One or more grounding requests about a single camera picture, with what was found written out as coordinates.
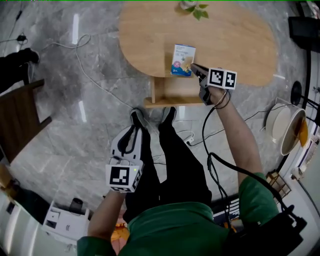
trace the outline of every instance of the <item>green leaf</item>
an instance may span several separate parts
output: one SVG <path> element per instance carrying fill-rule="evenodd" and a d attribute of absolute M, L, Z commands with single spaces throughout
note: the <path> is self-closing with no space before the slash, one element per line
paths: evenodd
<path fill-rule="evenodd" d="M 209 15 L 208 15 L 208 13 L 207 13 L 205 10 L 201 12 L 201 16 L 202 16 L 202 17 L 205 17 L 205 18 L 207 18 L 207 19 L 209 18 Z"/>
<path fill-rule="evenodd" d="M 204 8 L 206 8 L 208 6 L 208 4 L 199 4 L 199 7 L 201 8 L 201 9 L 204 9 Z"/>
<path fill-rule="evenodd" d="M 195 6 L 185 9 L 187 12 L 192 13 L 195 10 Z"/>
<path fill-rule="evenodd" d="M 202 16 L 201 11 L 195 9 L 194 12 L 193 12 L 193 16 L 194 16 L 198 21 L 200 21 L 200 18 L 201 18 L 201 16 Z"/>

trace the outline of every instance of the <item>cable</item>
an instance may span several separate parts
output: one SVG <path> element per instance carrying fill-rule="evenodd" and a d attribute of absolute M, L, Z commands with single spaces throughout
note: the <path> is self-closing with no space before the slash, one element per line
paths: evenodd
<path fill-rule="evenodd" d="M 4 40 L 4 41 L 1 42 L 1 43 L 5 42 L 5 45 L 4 45 L 4 48 L 3 48 L 3 51 L 2 51 L 2 57 L 5 56 L 5 52 L 6 52 L 6 49 L 7 49 L 7 44 L 8 44 L 8 42 L 12 41 L 12 40 L 10 40 L 9 38 L 11 37 L 11 35 L 12 35 L 12 33 L 13 33 L 15 27 L 16 27 L 17 21 L 18 21 L 18 20 L 20 19 L 20 17 L 21 17 L 22 11 L 23 11 L 23 10 L 22 10 L 22 1 L 20 1 L 20 10 L 19 10 L 18 14 L 17 14 L 16 17 L 15 17 L 15 20 L 14 20 L 13 26 L 12 26 L 12 28 L 11 28 L 11 31 L 10 31 L 10 33 L 9 33 L 9 36 L 7 37 L 7 40 Z"/>
<path fill-rule="evenodd" d="M 0 41 L 0 43 L 4 43 L 4 42 L 10 42 L 10 41 L 16 41 L 17 39 L 9 39 L 9 40 L 3 40 L 3 41 Z"/>
<path fill-rule="evenodd" d="M 315 105 L 313 105 L 311 102 L 307 102 L 310 106 L 310 108 L 314 108 L 314 109 L 317 109 L 317 107 L 315 107 Z"/>
<path fill-rule="evenodd" d="M 307 195 L 308 198 L 310 199 L 311 203 L 313 204 L 316 212 L 318 213 L 318 215 L 319 215 L 319 217 L 320 217 L 320 212 L 319 212 L 319 210 L 318 210 L 318 207 L 316 206 L 315 201 L 314 201 L 314 200 L 312 199 L 312 197 L 310 196 L 310 194 L 309 194 L 309 192 L 307 191 L 306 187 L 302 184 L 302 182 L 301 182 L 300 180 L 297 179 L 296 181 L 300 184 L 300 186 L 302 187 L 302 189 L 304 190 L 304 192 L 306 193 L 306 195 Z"/>
<path fill-rule="evenodd" d="M 227 195 L 227 193 L 223 190 L 223 188 L 221 187 L 221 185 L 220 185 L 220 183 L 219 183 L 219 177 L 218 177 L 218 174 L 217 174 L 217 172 L 216 172 L 216 168 L 215 168 L 215 166 L 214 166 L 214 164 L 213 164 L 212 157 L 214 157 L 217 161 L 219 161 L 221 164 L 225 165 L 226 167 L 229 167 L 230 169 L 233 169 L 233 170 L 235 170 L 235 171 L 237 171 L 237 172 L 240 172 L 240 173 L 243 173 L 243 174 L 245 174 L 245 175 L 248 175 L 248 176 L 254 178 L 255 180 L 257 180 L 258 182 L 260 182 L 260 183 L 261 183 L 265 188 L 267 188 L 267 189 L 273 194 L 273 196 L 278 200 L 278 202 L 279 202 L 280 205 L 281 205 L 281 210 L 282 210 L 282 212 L 287 211 L 288 214 L 290 214 L 290 215 L 297 221 L 298 217 L 292 212 L 291 209 L 289 209 L 289 208 L 284 204 L 284 202 L 282 201 L 281 195 L 280 195 L 266 180 L 264 180 L 263 178 L 260 178 L 259 176 L 256 176 L 255 174 L 253 174 L 253 173 L 251 173 L 251 172 L 249 172 L 249 171 L 247 171 L 247 170 L 245 170 L 245 169 L 242 169 L 242 168 L 237 167 L 237 166 L 235 166 L 235 165 L 233 165 L 233 164 L 231 164 L 231 163 L 228 163 L 227 161 L 223 160 L 222 158 L 220 158 L 219 156 L 217 156 L 217 155 L 216 155 L 215 153 L 213 153 L 213 152 L 210 152 L 210 153 L 209 153 L 209 151 L 208 151 L 208 149 L 207 149 L 207 145 L 206 145 L 206 139 L 207 139 L 209 136 L 208 136 L 207 138 L 205 138 L 205 136 L 204 136 L 204 130 L 205 130 L 206 122 L 207 122 L 210 114 L 211 114 L 215 109 L 222 109 L 222 108 L 226 107 L 226 106 L 228 105 L 229 101 L 230 101 L 230 98 L 229 98 L 229 100 L 227 101 L 227 103 L 226 103 L 223 107 L 219 107 L 219 108 L 218 108 L 218 107 L 214 106 L 214 107 L 209 111 L 208 115 L 206 116 L 206 118 L 205 118 L 205 120 L 204 120 L 203 126 L 202 126 L 202 142 L 203 142 L 205 151 L 206 151 L 206 153 L 208 154 L 207 167 L 208 167 L 208 170 L 209 170 L 209 172 L 210 172 L 210 175 L 211 175 L 212 179 L 215 181 L 215 183 L 216 183 L 216 184 L 218 185 L 218 187 L 219 187 L 219 191 L 220 191 L 220 194 L 221 194 L 221 198 L 222 198 L 222 201 L 223 201 L 223 204 L 224 204 L 224 214 L 225 214 L 225 218 L 226 218 L 226 221 L 227 221 L 228 228 L 231 227 L 231 226 L 230 226 L 230 221 L 229 221 L 230 202 L 229 202 L 229 200 L 228 200 L 228 195 Z M 280 106 L 280 107 L 277 107 L 277 108 L 271 109 L 271 110 L 276 110 L 276 109 L 278 109 L 278 108 L 282 108 L 282 107 L 289 106 L 289 105 L 293 105 L 293 104 L 283 105 L 283 106 Z M 246 120 L 254 117 L 256 114 L 258 114 L 258 113 L 260 113 L 260 112 L 267 112 L 267 111 L 268 111 L 268 110 L 258 111 L 257 113 L 255 113 L 254 115 L 250 116 L 250 117 L 247 118 Z M 215 172 L 215 174 L 216 174 L 216 179 L 214 178 L 214 176 L 213 176 L 213 174 L 212 174 L 211 166 L 213 167 L 213 170 L 214 170 L 214 172 Z M 225 205 L 225 201 L 224 201 L 224 198 L 223 198 L 223 195 L 222 195 L 222 191 L 223 191 L 223 193 L 225 194 L 226 200 L 227 200 L 227 202 L 228 202 L 228 214 L 227 214 L 227 211 L 226 211 L 226 205 Z"/>
<path fill-rule="evenodd" d="M 248 117 L 247 119 L 245 119 L 244 121 L 247 121 L 247 120 L 253 118 L 255 115 L 257 115 L 257 114 L 259 114 L 259 113 L 274 111 L 274 110 L 277 110 L 277 109 L 279 109 L 279 108 L 283 108 L 283 107 L 286 107 L 286 106 L 292 106 L 292 105 L 294 105 L 294 104 L 287 104 L 287 105 L 279 106 L 279 107 L 276 107 L 275 109 L 271 109 L 271 110 L 258 111 L 258 112 L 256 112 L 254 115 L 252 115 L 252 116 Z M 223 132 L 224 130 L 225 130 L 225 129 L 222 129 L 222 130 L 219 130 L 219 131 L 217 131 L 217 132 L 215 132 L 215 133 L 213 133 L 213 134 L 210 134 L 210 135 L 208 135 L 204 140 L 206 140 L 206 139 L 210 138 L 211 136 L 214 136 L 214 135 L 216 135 L 216 134 L 218 134 L 218 133 L 221 133 L 221 132 Z M 197 145 L 199 145 L 199 144 L 201 144 L 201 143 L 203 143 L 203 142 L 204 142 L 204 141 L 202 140 L 202 141 L 197 142 L 196 144 L 193 144 L 193 145 L 191 145 L 190 143 L 187 143 L 187 144 L 188 144 L 188 146 L 190 146 L 190 147 L 195 147 L 195 146 L 197 146 Z"/>
<path fill-rule="evenodd" d="M 229 94 L 229 99 L 228 101 L 226 102 L 226 104 L 222 107 L 217 107 L 219 106 L 225 99 L 227 93 Z M 218 189 L 219 189 L 219 192 L 220 192 L 220 195 L 221 195 L 221 200 L 222 200 L 222 203 L 223 203 L 223 209 L 224 209 L 224 216 L 225 216 L 225 221 L 227 223 L 227 226 L 228 228 L 231 228 L 231 225 L 230 225 L 230 220 L 229 220 L 229 215 L 230 215 L 230 202 L 229 202 L 229 197 L 228 197 L 228 194 L 226 193 L 226 191 L 224 190 L 224 188 L 220 185 L 220 181 L 219 181 L 219 176 L 218 176 L 218 173 L 217 173 L 217 170 L 213 164 L 213 162 L 210 160 L 210 154 L 209 154 L 209 151 L 208 151 L 208 148 L 207 148 L 207 145 L 206 145 L 206 142 L 205 142 L 205 126 L 206 126 L 206 123 L 207 123 L 207 120 L 209 118 L 209 116 L 211 115 L 211 113 L 215 110 L 215 109 L 223 109 L 225 108 L 229 101 L 231 99 L 231 94 L 229 92 L 229 90 L 227 90 L 224 95 L 221 97 L 221 99 L 218 101 L 218 103 L 209 111 L 209 113 L 207 114 L 207 116 L 205 117 L 204 119 L 204 123 L 203 123 L 203 126 L 202 126 L 202 140 L 203 140 L 203 145 L 204 145 L 204 149 L 208 155 L 208 158 L 207 158 L 207 167 L 208 167 L 208 170 L 209 170 L 209 173 L 211 175 L 211 178 L 213 179 L 213 181 L 216 183 L 216 185 L 218 186 Z M 214 177 L 213 173 L 212 173 L 212 170 L 211 170 L 211 166 L 213 167 L 213 170 L 214 170 L 214 173 L 216 175 L 216 178 Z"/>
<path fill-rule="evenodd" d="M 83 44 L 80 44 L 81 40 L 84 38 L 84 37 L 88 37 L 88 40 L 83 43 Z M 97 87 L 99 87 L 101 90 L 103 90 L 104 92 L 106 92 L 107 94 L 111 95 L 112 97 L 114 97 L 117 101 L 121 102 L 122 104 L 126 105 L 127 107 L 129 107 L 130 109 L 133 109 L 132 106 L 128 105 L 127 103 L 125 103 L 124 101 L 122 101 L 121 99 L 119 99 L 116 95 L 114 95 L 112 92 L 102 88 L 96 81 L 94 81 L 89 75 L 87 75 L 87 73 L 85 72 L 84 70 L 84 67 L 82 65 L 82 62 L 80 60 L 80 57 L 78 55 L 78 48 L 82 47 L 82 46 L 85 46 L 87 43 L 89 43 L 89 41 L 91 40 L 91 35 L 89 34 L 84 34 L 83 36 L 80 37 L 80 39 L 78 40 L 76 46 L 67 46 L 67 45 L 64 45 L 64 44 L 61 44 L 61 43 L 58 43 L 58 42 L 52 42 L 50 44 L 48 44 L 46 47 L 44 47 L 41 52 L 43 50 L 45 50 L 46 48 L 48 48 L 49 46 L 52 46 L 52 45 L 57 45 L 57 46 L 61 46 L 61 47 L 64 47 L 64 48 L 67 48 L 67 49 L 75 49 L 75 56 L 79 62 L 79 65 L 80 65 L 80 69 L 82 71 L 82 73 L 94 84 L 96 85 Z"/>

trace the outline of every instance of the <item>green shirt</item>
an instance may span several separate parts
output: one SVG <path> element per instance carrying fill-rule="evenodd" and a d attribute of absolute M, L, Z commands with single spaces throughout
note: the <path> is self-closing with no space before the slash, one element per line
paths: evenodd
<path fill-rule="evenodd" d="M 262 173 L 257 176 L 265 178 Z M 273 195 L 252 177 L 239 187 L 240 218 L 262 225 L 278 214 Z M 120 256 L 221 255 L 229 230 L 216 225 L 211 209 L 199 202 L 182 202 L 148 209 L 128 224 L 130 237 Z M 78 256 L 115 256 L 109 241 L 82 237 Z"/>

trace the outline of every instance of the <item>black cable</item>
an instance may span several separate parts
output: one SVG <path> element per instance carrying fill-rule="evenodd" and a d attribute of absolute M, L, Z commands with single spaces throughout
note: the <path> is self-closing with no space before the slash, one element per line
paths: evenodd
<path fill-rule="evenodd" d="M 22 45 L 25 45 L 26 43 L 28 43 L 28 39 L 27 39 L 27 37 L 25 36 L 24 33 L 21 33 L 20 35 L 18 35 L 18 37 L 16 39 L 3 40 L 3 41 L 0 41 L 0 43 L 10 42 L 10 41 L 18 41 L 19 45 L 21 45 L 20 42 L 22 42 Z"/>
<path fill-rule="evenodd" d="M 304 192 L 306 193 L 306 195 L 307 195 L 308 198 L 310 199 L 311 203 L 313 204 L 316 212 L 318 213 L 318 215 L 319 215 L 319 217 L 320 217 L 320 212 L 319 212 L 319 210 L 318 210 L 318 207 L 316 206 L 315 201 L 312 199 L 312 197 L 311 197 L 311 195 L 309 194 L 309 192 L 307 191 L 306 187 L 302 184 L 302 182 L 301 182 L 300 180 L 297 179 L 296 181 L 300 184 L 300 186 L 302 187 L 302 189 L 304 190 Z"/>
<path fill-rule="evenodd" d="M 318 109 L 317 107 L 315 107 L 315 105 L 313 105 L 311 102 L 308 102 L 308 104 L 310 105 L 309 107 L 314 108 L 314 109 Z"/>
<path fill-rule="evenodd" d="M 245 169 L 242 169 L 238 166 L 235 166 L 235 165 L 223 160 L 222 158 L 220 158 L 219 156 L 217 156 L 213 152 L 210 153 L 210 156 L 213 156 L 216 160 L 218 160 L 221 164 L 225 165 L 226 167 L 229 167 L 230 169 L 233 169 L 239 173 L 248 175 L 248 176 L 256 179 L 258 182 L 260 182 L 264 187 L 266 187 L 273 194 L 273 196 L 279 201 L 279 203 L 283 209 L 285 209 L 285 210 L 288 209 L 288 207 L 282 201 L 281 195 L 266 180 L 264 180 L 263 178 L 260 178 L 259 176 L 256 176 L 252 172 L 249 172 Z"/>
<path fill-rule="evenodd" d="M 279 106 L 279 107 L 277 107 L 277 108 L 275 108 L 275 109 L 271 109 L 271 110 L 258 111 L 258 112 L 256 112 L 254 115 L 252 115 L 252 116 L 248 117 L 247 119 L 245 119 L 244 121 L 247 121 L 247 120 L 253 118 L 255 115 L 257 115 L 257 114 L 259 114 L 259 113 L 274 111 L 274 110 L 277 110 L 277 109 L 279 109 L 279 108 L 283 108 L 283 107 L 285 107 L 285 106 L 292 106 L 292 105 L 294 105 L 294 104 L 287 104 L 287 105 Z M 224 130 L 225 130 L 225 129 L 222 129 L 222 130 L 219 130 L 219 131 L 217 131 L 217 132 L 215 132 L 215 133 L 213 133 L 213 134 L 210 134 L 210 135 L 208 135 L 204 140 L 210 138 L 211 136 L 217 135 L 218 133 L 221 133 L 221 132 L 223 132 Z M 199 144 L 201 144 L 201 143 L 203 143 L 203 142 L 204 142 L 204 141 L 202 140 L 202 141 L 197 142 L 196 144 L 193 144 L 193 145 L 191 145 L 190 142 L 187 142 L 187 144 L 188 144 L 188 146 L 190 146 L 190 147 L 194 147 L 194 146 L 197 146 L 197 145 L 199 145 Z"/>
<path fill-rule="evenodd" d="M 16 41 L 17 39 L 9 39 L 9 40 L 3 40 L 3 41 L 0 41 L 0 43 L 4 43 L 4 42 L 10 42 L 10 41 Z"/>
<path fill-rule="evenodd" d="M 205 136 L 204 136 L 204 130 L 205 130 L 205 126 L 206 126 L 206 122 L 210 116 L 210 114 L 215 110 L 215 109 L 223 109 L 224 107 L 226 107 L 230 101 L 230 98 L 231 98 L 231 95 L 229 93 L 229 100 L 227 101 L 227 103 L 223 106 L 223 107 L 217 107 L 217 106 L 214 106 L 208 113 L 208 115 L 206 116 L 205 120 L 204 120 L 204 123 L 203 123 L 203 126 L 202 126 L 202 141 L 203 141 L 203 145 L 204 145 L 204 148 L 205 148 L 205 151 L 206 153 L 208 154 L 208 158 L 207 158 L 207 167 L 208 167 L 208 170 L 210 172 L 210 175 L 212 177 L 212 179 L 214 180 L 214 182 L 218 185 L 218 188 L 219 188 L 219 192 L 220 192 L 220 195 L 221 195 L 221 199 L 223 201 L 223 205 L 224 205 L 224 214 L 225 214 L 225 218 L 226 218 L 226 221 L 227 221 L 227 225 L 228 225 L 228 228 L 231 227 L 230 225 L 230 220 L 229 220 L 229 215 L 230 215 L 230 202 L 229 202 L 229 199 L 228 199 L 228 195 L 227 193 L 225 192 L 225 190 L 222 188 L 222 186 L 220 185 L 219 183 L 219 177 L 218 177 L 218 174 L 217 174 L 217 171 L 216 171 L 216 168 L 213 164 L 213 161 L 212 161 L 212 158 L 211 157 L 214 157 L 216 160 L 218 160 L 221 164 L 225 165 L 226 167 L 229 167 L 230 169 L 233 169 L 237 172 L 240 172 L 240 173 L 243 173 L 245 175 L 248 175 L 254 179 L 256 179 L 258 182 L 260 182 L 265 188 L 267 188 L 272 194 L 273 196 L 278 200 L 278 202 L 280 203 L 281 205 L 281 210 L 284 212 L 284 211 L 287 211 L 288 210 L 288 207 L 284 204 L 284 202 L 282 201 L 282 197 L 280 196 L 280 194 L 266 181 L 264 180 L 263 178 L 260 178 L 259 176 L 256 176 L 255 174 L 245 170 L 245 169 L 242 169 L 240 167 L 237 167 L 231 163 L 228 163 L 227 161 L 223 160 L 222 158 L 220 158 L 219 156 L 217 156 L 215 153 L 213 152 L 210 152 L 208 151 L 207 149 L 207 145 L 206 145 L 206 138 L 205 139 Z M 280 106 L 280 107 L 277 107 L 275 109 L 272 109 L 272 110 L 276 110 L 278 108 L 282 108 L 282 107 L 285 107 L 285 106 L 289 106 L 289 105 L 293 105 L 293 104 L 287 104 L 287 105 L 283 105 L 283 106 Z M 260 112 L 267 112 L 268 110 L 265 110 L 265 111 L 258 111 L 257 113 L 255 113 L 254 115 L 250 116 L 249 118 L 247 118 L 246 120 L 254 117 L 256 114 L 260 113 Z M 212 174 L 212 170 L 211 170 L 211 166 L 213 167 L 213 170 L 215 172 L 215 175 L 216 175 L 216 179 L 215 177 L 213 176 Z M 223 195 L 222 195 L 222 191 L 223 193 L 225 194 L 225 199 L 227 200 L 227 203 L 228 203 L 228 214 L 227 214 L 227 211 L 226 211 L 226 204 L 225 204 L 225 200 L 223 198 Z M 295 216 L 292 212 L 290 213 L 291 216 L 294 217 L 294 219 L 296 220 L 297 219 L 297 216 Z"/>
<path fill-rule="evenodd" d="M 227 96 L 227 93 L 229 94 L 229 99 L 227 101 L 227 103 L 222 106 L 222 107 L 217 107 L 219 106 L 220 104 L 222 104 L 222 102 L 224 101 L 225 97 Z M 224 216 L 225 216 L 225 221 L 227 223 L 227 226 L 228 228 L 231 228 L 231 225 L 230 225 L 230 220 L 229 220 L 229 215 L 230 215 L 230 202 L 229 202 L 229 197 L 228 197 L 228 194 L 226 193 L 226 191 L 224 190 L 224 188 L 220 185 L 220 181 L 219 181 L 219 176 L 218 176 L 218 173 L 217 173 L 217 170 L 213 164 L 212 161 L 209 160 L 210 158 L 210 154 L 209 154 L 209 151 L 208 151 L 208 148 L 207 148 L 207 145 L 206 145 L 206 142 L 205 142 L 205 126 L 206 126 L 206 123 L 207 123 L 207 120 L 209 118 L 209 116 L 211 115 L 211 113 L 215 110 L 215 109 L 223 109 L 224 107 L 226 107 L 229 103 L 231 99 L 231 94 L 230 92 L 227 90 L 226 93 L 223 95 L 223 97 L 221 98 L 221 102 L 218 103 L 217 105 L 215 105 L 210 111 L 209 113 L 207 114 L 207 116 L 205 117 L 204 119 L 204 123 L 203 123 L 203 126 L 202 126 L 202 140 L 203 140 L 203 145 L 204 145 L 204 148 L 205 148 L 205 151 L 208 155 L 208 159 L 207 159 L 207 167 L 208 167 L 208 170 L 209 170 L 209 173 L 211 175 L 211 178 L 213 179 L 213 181 L 216 183 L 216 185 L 218 186 L 218 189 L 219 189 L 219 192 L 220 192 L 220 195 L 221 195 L 221 200 L 222 200 L 222 203 L 223 203 L 223 208 L 224 208 Z M 214 173 L 216 175 L 216 178 L 214 177 L 213 173 L 212 173 L 212 170 L 211 170 L 211 166 L 213 167 L 213 170 L 214 170 Z"/>
<path fill-rule="evenodd" d="M 11 31 L 10 31 L 10 34 L 9 34 L 9 36 L 8 36 L 8 39 L 0 42 L 0 43 L 5 43 L 4 49 L 3 49 L 3 51 L 2 51 L 3 57 L 5 56 L 5 51 L 6 51 L 6 49 L 7 49 L 7 43 L 8 43 L 9 41 L 12 41 L 12 40 L 9 39 L 9 38 L 11 37 L 11 35 L 12 35 L 12 33 L 13 33 L 15 27 L 16 27 L 17 21 L 18 21 L 18 20 L 20 19 L 20 17 L 21 17 L 22 11 L 23 11 L 23 9 L 22 9 L 22 1 L 21 1 L 21 2 L 20 2 L 20 10 L 19 10 L 18 14 L 17 14 L 16 17 L 15 17 L 15 20 L 14 20 L 12 29 L 11 29 Z"/>

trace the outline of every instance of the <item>orange object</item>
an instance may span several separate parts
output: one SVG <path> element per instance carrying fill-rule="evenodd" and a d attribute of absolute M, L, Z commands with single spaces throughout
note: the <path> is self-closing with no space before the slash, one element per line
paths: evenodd
<path fill-rule="evenodd" d="M 304 147 L 308 140 L 308 126 L 305 118 L 302 120 L 298 137 L 301 147 Z"/>
<path fill-rule="evenodd" d="M 130 235 L 129 230 L 126 227 L 126 222 L 123 219 L 123 214 L 125 211 L 126 210 L 120 211 L 115 229 L 111 236 L 112 248 L 114 249 L 116 255 L 118 255 L 121 249 L 126 245 Z"/>

